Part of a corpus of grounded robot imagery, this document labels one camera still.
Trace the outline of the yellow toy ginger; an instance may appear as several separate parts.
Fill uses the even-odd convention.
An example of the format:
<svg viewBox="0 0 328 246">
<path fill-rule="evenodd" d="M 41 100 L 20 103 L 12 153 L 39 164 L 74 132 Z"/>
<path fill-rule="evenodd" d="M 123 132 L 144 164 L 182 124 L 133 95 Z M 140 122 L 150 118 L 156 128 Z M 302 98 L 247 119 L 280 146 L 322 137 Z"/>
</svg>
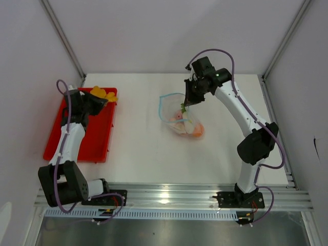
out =
<svg viewBox="0 0 328 246">
<path fill-rule="evenodd" d="M 118 101 L 118 98 L 116 97 L 114 92 L 106 92 L 105 89 L 102 89 L 98 86 L 93 87 L 90 93 L 101 99 L 106 99 L 110 103 Z"/>
</svg>

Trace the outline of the pink toy egg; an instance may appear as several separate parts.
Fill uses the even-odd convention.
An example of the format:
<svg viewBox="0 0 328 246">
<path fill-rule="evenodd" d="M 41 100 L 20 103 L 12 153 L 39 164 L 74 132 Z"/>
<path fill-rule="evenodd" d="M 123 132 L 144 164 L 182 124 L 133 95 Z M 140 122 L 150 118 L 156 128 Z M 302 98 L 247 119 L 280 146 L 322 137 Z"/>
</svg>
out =
<svg viewBox="0 0 328 246">
<path fill-rule="evenodd" d="M 177 120 L 182 120 L 183 119 L 183 113 L 181 110 L 178 110 L 173 117 L 170 118 L 170 121 L 177 121 Z"/>
</svg>

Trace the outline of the clear zip top bag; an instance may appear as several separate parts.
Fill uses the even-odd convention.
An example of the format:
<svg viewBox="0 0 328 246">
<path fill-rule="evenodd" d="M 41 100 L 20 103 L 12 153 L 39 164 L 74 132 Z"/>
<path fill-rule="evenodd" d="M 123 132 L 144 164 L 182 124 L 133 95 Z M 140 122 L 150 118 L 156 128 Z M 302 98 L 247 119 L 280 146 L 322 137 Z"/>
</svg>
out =
<svg viewBox="0 0 328 246">
<path fill-rule="evenodd" d="M 172 124 L 176 122 L 183 122 L 183 119 L 177 121 L 170 121 L 170 118 L 173 117 L 178 110 L 181 110 L 180 105 L 184 104 L 184 100 L 185 100 L 185 95 L 182 93 L 170 93 L 159 97 L 158 116 L 160 120 L 176 134 L 178 133 L 173 129 Z M 194 128 L 197 124 L 201 124 L 200 120 L 191 112 L 189 107 L 186 107 L 186 109 L 189 110 L 190 112 L 190 117 Z M 184 137 L 201 138 L 201 137 L 194 137 L 192 134 L 188 134 L 188 133 L 178 134 L 178 135 Z"/>
</svg>

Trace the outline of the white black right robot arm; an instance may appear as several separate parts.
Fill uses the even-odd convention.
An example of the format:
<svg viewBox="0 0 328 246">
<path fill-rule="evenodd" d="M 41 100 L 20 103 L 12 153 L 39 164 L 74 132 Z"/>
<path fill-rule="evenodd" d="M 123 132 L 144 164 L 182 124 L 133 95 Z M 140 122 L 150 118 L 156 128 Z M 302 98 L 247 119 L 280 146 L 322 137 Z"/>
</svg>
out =
<svg viewBox="0 0 328 246">
<path fill-rule="evenodd" d="M 234 188 L 234 201 L 245 207 L 258 193 L 259 166 L 273 150 L 279 128 L 276 123 L 269 124 L 252 112 L 234 81 L 233 73 L 226 68 L 215 69 L 205 56 L 189 62 L 186 69 L 190 71 L 190 77 L 184 81 L 184 105 L 199 104 L 205 100 L 205 94 L 211 93 L 228 109 L 244 135 L 244 140 L 237 146 L 242 166 Z"/>
</svg>

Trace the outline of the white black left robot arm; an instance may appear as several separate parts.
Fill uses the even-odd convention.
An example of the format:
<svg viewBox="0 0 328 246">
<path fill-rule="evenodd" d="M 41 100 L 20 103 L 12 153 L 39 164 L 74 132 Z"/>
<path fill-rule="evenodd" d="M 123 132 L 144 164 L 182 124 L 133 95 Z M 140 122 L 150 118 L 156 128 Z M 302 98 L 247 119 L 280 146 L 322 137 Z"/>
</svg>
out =
<svg viewBox="0 0 328 246">
<path fill-rule="evenodd" d="M 103 89 L 90 92 L 69 89 L 64 93 L 66 106 L 61 111 L 60 138 L 47 166 L 38 177 L 50 207 L 62 207 L 93 198 L 100 205 L 111 200 L 104 179 L 87 181 L 77 166 L 80 145 L 85 137 L 89 116 L 98 115 L 108 103 Z"/>
</svg>

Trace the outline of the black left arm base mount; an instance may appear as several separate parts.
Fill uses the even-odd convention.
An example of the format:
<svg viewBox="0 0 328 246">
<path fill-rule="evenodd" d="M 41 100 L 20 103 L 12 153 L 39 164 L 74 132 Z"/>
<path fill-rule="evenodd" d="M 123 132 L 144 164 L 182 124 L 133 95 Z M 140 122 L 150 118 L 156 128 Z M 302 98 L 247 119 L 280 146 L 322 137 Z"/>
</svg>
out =
<svg viewBox="0 0 328 246">
<path fill-rule="evenodd" d="M 82 201 L 81 204 L 84 206 L 112 206 L 119 207 L 121 205 L 125 206 L 127 201 L 127 190 L 111 190 L 110 193 L 120 194 L 124 198 L 122 202 L 121 198 L 117 195 L 104 196 L 99 198 L 92 198 L 90 201 Z"/>
</svg>

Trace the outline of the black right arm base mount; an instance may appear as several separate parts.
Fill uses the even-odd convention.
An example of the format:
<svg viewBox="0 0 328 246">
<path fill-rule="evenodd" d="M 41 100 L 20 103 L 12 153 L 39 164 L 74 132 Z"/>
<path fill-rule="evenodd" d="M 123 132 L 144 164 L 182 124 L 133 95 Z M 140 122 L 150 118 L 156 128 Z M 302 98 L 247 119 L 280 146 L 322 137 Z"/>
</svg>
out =
<svg viewBox="0 0 328 246">
<path fill-rule="evenodd" d="M 218 202 L 220 208 L 242 208 L 251 209 L 259 208 L 264 209 L 264 198 L 261 192 L 255 190 L 251 193 L 240 193 L 240 192 L 217 192 L 216 195 L 212 196 Z"/>
</svg>

